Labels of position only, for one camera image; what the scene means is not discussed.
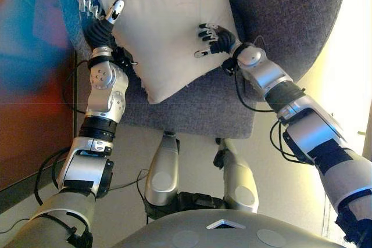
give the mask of pillow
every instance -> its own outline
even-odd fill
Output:
[[[105,11],[114,1],[100,0]],[[113,35],[138,62],[134,70],[149,103],[165,100],[228,58],[220,53],[196,59],[194,52],[207,47],[197,36],[201,23],[216,23],[237,34],[229,0],[124,2]]]

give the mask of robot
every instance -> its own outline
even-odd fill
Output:
[[[97,198],[110,187],[117,123],[125,110],[127,72],[134,64],[111,35],[124,9],[117,0],[106,15],[80,0],[92,90],[85,120],[59,174],[59,193],[50,197],[23,226],[10,247],[91,247]],[[241,70],[286,126],[284,140],[301,163],[314,165],[345,239],[358,248],[372,247],[372,162],[346,145],[339,124],[264,50],[240,42],[228,30],[201,24],[199,36],[209,47],[195,57],[227,52],[222,68]],[[155,221],[114,247],[342,247],[290,224],[257,214],[253,174],[228,139],[221,139],[214,165],[224,169],[224,198],[178,193],[176,135],[165,132],[149,169],[145,209]]]

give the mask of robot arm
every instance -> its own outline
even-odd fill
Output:
[[[83,32],[92,48],[88,62],[92,90],[84,122],[59,174],[59,193],[41,205],[6,247],[92,245],[95,201],[105,196],[110,187],[113,162],[108,156],[125,109],[125,70],[134,63],[111,35],[124,2],[116,1],[104,19],[98,19],[98,8],[92,7],[91,2],[79,1]]]
[[[367,247],[372,242],[372,162],[347,147],[339,124],[269,60],[264,50],[240,42],[219,26],[202,24],[200,28],[199,36],[210,47],[196,52],[195,57],[230,54],[244,78],[287,125],[283,136],[297,159],[318,169],[345,239]]]

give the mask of black cable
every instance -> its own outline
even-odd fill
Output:
[[[56,166],[57,166],[57,163],[58,163],[58,160],[65,154],[66,152],[64,153],[61,153],[60,155],[58,155],[56,157],[56,159],[54,159],[54,162],[53,162],[53,165],[52,165],[52,180],[53,180],[53,184],[54,186],[56,186],[56,188],[58,188],[58,183],[57,183],[57,179],[56,179]]]
[[[141,193],[140,186],[138,185],[138,181],[140,181],[140,179],[139,179],[140,178],[140,175],[142,174],[143,171],[148,171],[148,169],[147,168],[143,168],[143,169],[141,169],[139,171],[139,173],[137,175],[137,179],[135,180],[135,184],[137,186],[137,191],[138,191],[138,193],[139,193],[142,201],[144,202],[145,201],[145,198],[144,198],[143,194]]]
[[[238,86],[237,71],[238,71],[238,67],[236,67],[234,71],[235,87],[237,89],[238,98],[240,102],[243,104],[243,106],[245,106],[247,109],[253,110],[254,112],[258,112],[258,113],[272,113],[273,110],[258,110],[253,107],[250,107],[247,103],[244,102],[243,97],[239,90],[239,86]]]
[[[293,154],[290,154],[290,153],[287,153],[287,152],[284,152],[283,149],[280,149],[273,141],[273,131],[276,127],[276,125],[279,124],[279,120],[277,122],[274,123],[274,125],[272,126],[272,128],[270,129],[270,142],[271,144],[275,147],[275,149],[279,152],[283,152],[285,155],[288,155],[288,156],[291,156],[291,157],[296,157],[294,156]]]
[[[305,164],[304,162],[301,162],[301,161],[299,161],[299,160],[292,160],[292,159],[289,159],[289,158],[287,158],[287,157],[285,156],[284,151],[283,151],[283,145],[282,145],[282,143],[281,143],[281,122],[279,122],[279,127],[278,127],[278,136],[279,136],[279,148],[280,148],[280,150],[281,150],[281,155],[283,156],[283,158],[286,159],[286,160],[289,161],[289,162],[298,163],[298,164]]]
[[[29,218],[23,218],[23,219],[19,219],[18,221],[16,221],[10,229],[7,229],[6,231],[3,231],[3,232],[0,232],[0,233],[7,233],[7,232],[10,232],[20,221],[24,221],[24,220],[29,220]]]
[[[66,80],[63,82],[62,84],[62,94],[61,94],[61,97],[62,97],[62,101],[64,104],[66,104],[70,109],[72,109],[73,111],[75,112],[78,112],[78,113],[82,113],[82,114],[85,114],[85,112],[83,112],[82,110],[78,110],[76,108],[76,104],[74,103],[74,106],[72,106],[70,103],[67,102],[66,100],[66,86],[67,86],[67,83],[70,81],[71,77],[75,74],[77,68],[82,65],[84,62],[88,62],[87,60],[82,60],[81,62],[79,62],[76,67],[74,67],[74,69],[71,71],[71,73],[69,74],[69,76],[66,78]]]
[[[146,178],[147,175],[144,175],[143,177],[141,177],[138,181],[141,181],[143,180],[144,178]],[[126,183],[126,184],[123,184],[123,185],[118,185],[118,186],[113,186],[113,187],[110,187],[109,191],[113,191],[113,190],[118,190],[118,189],[123,189],[125,187],[128,187],[130,185],[133,185],[137,182],[137,180],[135,181],[132,181],[132,182],[129,182],[129,183]]]
[[[39,196],[39,182],[40,182],[40,178],[41,178],[41,173],[45,167],[46,164],[48,164],[48,162],[50,161],[50,159],[60,155],[61,153],[66,153],[67,151],[69,151],[71,148],[71,146],[69,146],[68,148],[63,148],[55,153],[53,153],[52,155],[50,155],[48,158],[46,158],[44,160],[44,162],[42,162],[38,172],[37,172],[37,176],[36,176],[36,181],[35,181],[35,188],[34,188],[34,194],[35,194],[35,198],[37,200],[37,202],[39,203],[39,205],[42,205],[42,200]]]

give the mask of gray chair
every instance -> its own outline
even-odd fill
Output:
[[[70,39],[81,57],[90,53],[76,0],[60,0]],[[335,23],[342,0],[230,0],[241,41],[262,35],[267,56],[298,81],[312,66]],[[254,90],[244,85],[246,103]],[[149,105],[136,76],[130,77],[122,123],[218,138],[248,138],[254,112],[239,102],[234,79],[215,69],[158,105]]]

